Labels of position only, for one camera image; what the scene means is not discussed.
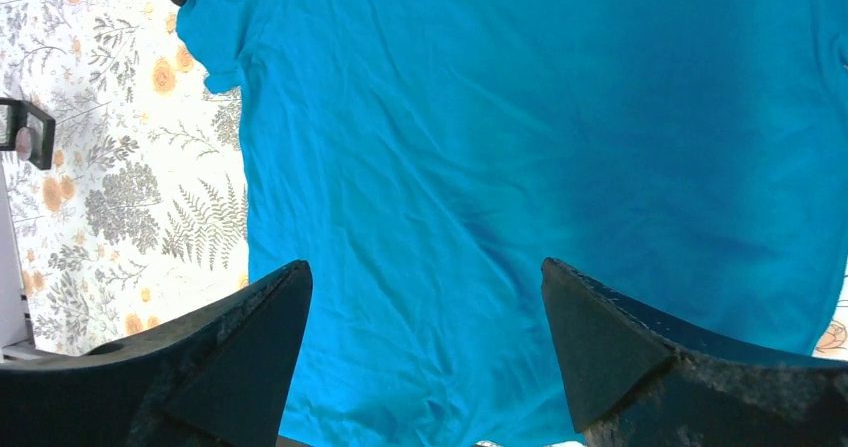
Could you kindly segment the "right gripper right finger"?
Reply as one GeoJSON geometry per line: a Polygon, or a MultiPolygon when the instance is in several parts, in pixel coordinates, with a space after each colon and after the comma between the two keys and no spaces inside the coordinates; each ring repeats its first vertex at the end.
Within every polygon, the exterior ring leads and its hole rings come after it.
{"type": "Polygon", "coordinates": [[[847,365],[742,342],[548,258],[542,293],[590,446],[843,446],[847,365]]]}

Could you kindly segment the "blue t-shirt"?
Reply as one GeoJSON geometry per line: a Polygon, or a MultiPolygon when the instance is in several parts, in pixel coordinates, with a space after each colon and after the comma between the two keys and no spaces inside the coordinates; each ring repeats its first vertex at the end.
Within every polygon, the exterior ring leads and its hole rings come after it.
{"type": "Polygon", "coordinates": [[[555,257],[810,354],[847,257],[847,0],[187,0],[238,89],[248,273],[314,290],[281,431],[314,446],[574,432],[555,257]]]}

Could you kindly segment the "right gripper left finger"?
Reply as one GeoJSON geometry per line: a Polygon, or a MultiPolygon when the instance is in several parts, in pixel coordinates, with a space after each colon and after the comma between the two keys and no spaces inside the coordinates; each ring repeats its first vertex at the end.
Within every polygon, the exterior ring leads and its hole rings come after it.
{"type": "Polygon", "coordinates": [[[272,446],[309,314],[291,262],[81,356],[1,367],[5,446],[272,446]]]}

